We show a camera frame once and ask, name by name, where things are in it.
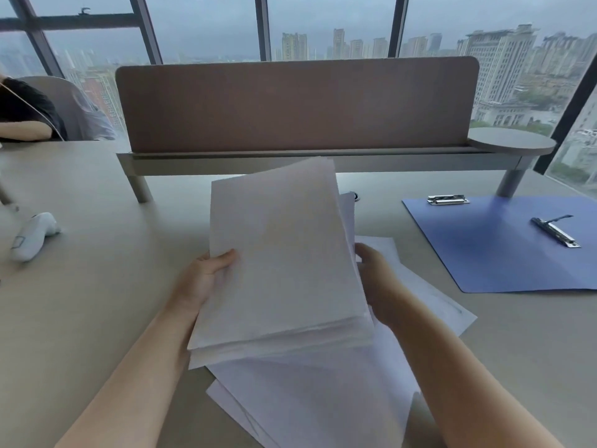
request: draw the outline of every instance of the chair backrest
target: chair backrest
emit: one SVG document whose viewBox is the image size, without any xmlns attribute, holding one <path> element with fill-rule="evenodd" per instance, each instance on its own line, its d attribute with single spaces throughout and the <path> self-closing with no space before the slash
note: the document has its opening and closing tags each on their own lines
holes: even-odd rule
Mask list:
<svg viewBox="0 0 597 448">
<path fill-rule="evenodd" d="M 43 92 L 52 101 L 64 121 L 70 141 L 116 138 L 108 117 L 74 83 L 51 76 L 21 77 L 19 80 Z"/>
<path fill-rule="evenodd" d="M 473 57 L 124 66 L 133 152 L 462 146 Z"/>
</svg>

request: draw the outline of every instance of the earphone wire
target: earphone wire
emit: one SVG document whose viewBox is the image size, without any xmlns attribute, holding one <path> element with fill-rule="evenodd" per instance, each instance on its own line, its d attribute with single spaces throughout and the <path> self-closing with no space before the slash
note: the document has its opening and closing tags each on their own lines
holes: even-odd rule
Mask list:
<svg viewBox="0 0 597 448">
<path fill-rule="evenodd" d="M 29 102 L 27 102 L 25 99 L 23 99 L 21 96 L 19 96 L 19 94 L 17 94 L 16 92 L 14 92 L 12 89 L 10 89 L 8 86 L 6 86 L 4 84 L 4 82 L 0 82 L 0 86 L 8 89 L 9 92 L 13 93 L 16 97 L 18 97 L 20 100 L 22 100 L 23 102 L 25 102 L 27 105 L 29 105 L 29 107 L 33 108 L 37 113 L 39 113 L 41 115 L 41 117 L 43 119 L 45 119 L 46 121 L 48 121 L 48 124 L 50 127 L 52 127 L 54 129 L 54 132 L 56 132 L 58 134 L 58 136 L 60 137 L 60 139 L 65 142 L 66 140 L 62 137 L 62 135 L 60 134 L 60 131 L 56 128 L 56 126 L 52 123 L 52 121 L 50 121 L 48 119 L 48 117 L 46 115 L 44 115 L 42 112 L 40 112 L 37 108 L 35 108 L 33 105 L 31 105 Z"/>
</svg>

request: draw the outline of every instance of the forearm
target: forearm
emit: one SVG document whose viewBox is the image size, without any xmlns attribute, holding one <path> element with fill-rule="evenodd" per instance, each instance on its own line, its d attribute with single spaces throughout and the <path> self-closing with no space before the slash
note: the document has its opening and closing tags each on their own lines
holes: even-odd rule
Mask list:
<svg viewBox="0 0 597 448">
<path fill-rule="evenodd" d="M 52 127 L 40 121 L 0 122 L 0 138 L 36 142 L 51 137 Z"/>
<path fill-rule="evenodd" d="M 193 322 L 162 310 L 56 447 L 154 447 L 188 360 Z"/>
<path fill-rule="evenodd" d="M 394 294 L 389 326 L 450 448 L 562 448 L 421 301 Z"/>
</svg>

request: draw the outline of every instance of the metal clip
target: metal clip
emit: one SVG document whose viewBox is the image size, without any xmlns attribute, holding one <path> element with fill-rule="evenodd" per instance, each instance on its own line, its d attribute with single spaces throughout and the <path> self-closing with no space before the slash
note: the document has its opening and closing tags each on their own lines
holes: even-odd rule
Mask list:
<svg viewBox="0 0 597 448">
<path fill-rule="evenodd" d="M 470 201 L 465 198 L 465 195 L 436 195 L 428 196 L 427 202 L 434 206 L 448 205 L 448 204 L 468 204 Z"/>
<path fill-rule="evenodd" d="M 553 218 L 551 220 L 542 220 L 541 218 L 533 217 L 531 221 L 535 223 L 535 225 L 539 226 L 543 231 L 548 233 L 551 237 L 556 239 L 561 244 L 565 245 L 568 248 L 580 248 L 580 244 L 574 240 L 571 236 L 564 233 L 560 228 L 558 228 L 553 223 L 562 220 L 562 218 L 570 218 L 572 215 L 564 215 L 558 218 Z"/>
</svg>

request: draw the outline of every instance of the glass pane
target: glass pane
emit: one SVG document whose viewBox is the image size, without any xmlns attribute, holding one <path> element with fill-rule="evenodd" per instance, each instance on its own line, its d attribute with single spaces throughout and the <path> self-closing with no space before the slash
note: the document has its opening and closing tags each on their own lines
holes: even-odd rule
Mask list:
<svg viewBox="0 0 597 448">
<path fill-rule="evenodd" d="M 597 0 L 409 0 L 400 57 L 471 55 L 471 127 L 550 135 L 597 51 Z"/>
<path fill-rule="evenodd" d="M 69 30 L 46 31 L 45 35 L 66 79 L 106 113 L 117 133 L 125 134 L 114 73 L 119 66 L 149 64 L 141 31 Z"/>
<path fill-rule="evenodd" d="M 14 78 L 46 75 L 24 32 L 0 33 L 0 73 Z"/>
<path fill-rule="evenodd" d="M 272 59 L 386 58 L 396 0 L 267 0 Z"/>
<path fill-rule="evenodd" d="M 29 0 L 37 15 L 122 14 L 132 12 L 129 0 Z"/>
<path fill-rule="evenodd" d="M 0 0 L 0 18 L 4 17 L 16 17 L 14 9 L 8 0 Z"/>
<path fill-rule="evenodd" d="M 164 63 L 259 61 L 255 0 L 147 0 Z"/>
<path fill-rule="evenodd" d="M 597 88 L 558 149 L 547 175 L 597 198 Z"/>
</svg>

